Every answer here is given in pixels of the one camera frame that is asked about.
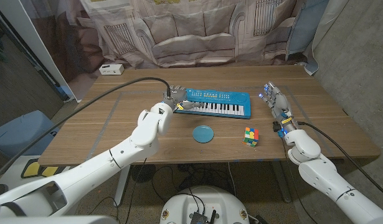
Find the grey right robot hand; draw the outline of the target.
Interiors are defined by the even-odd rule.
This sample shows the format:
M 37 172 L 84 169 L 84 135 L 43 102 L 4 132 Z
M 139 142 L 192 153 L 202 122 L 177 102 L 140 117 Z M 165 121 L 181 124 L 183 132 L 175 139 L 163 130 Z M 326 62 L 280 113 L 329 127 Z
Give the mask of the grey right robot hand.
M 288 133 L 299 128 L 286 96 L 272 82 L 265 84 L 264 93 L 260 93 L 258 96 L 271 109 L 272 115 L 275 118 L 273 131 L 280 138 L 284 138 Z

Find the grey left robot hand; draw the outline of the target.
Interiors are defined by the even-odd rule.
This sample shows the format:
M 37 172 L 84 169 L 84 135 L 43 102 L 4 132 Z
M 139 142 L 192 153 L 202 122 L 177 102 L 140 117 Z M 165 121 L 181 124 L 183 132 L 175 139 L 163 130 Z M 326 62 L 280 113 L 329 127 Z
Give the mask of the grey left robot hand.
M 164 93 L 163 103 L 169 105 L 172 110 L 175 110 L 178 104 L 181 105 L 182 110 L 189 110 L 192 108 L 200 108 L 204 106 L 204 103 L 189 101 L 187 99 L 186 88 L 181 85 L 171 85 L 169 89 L 170 95 L 168 96 L 166 92 Z

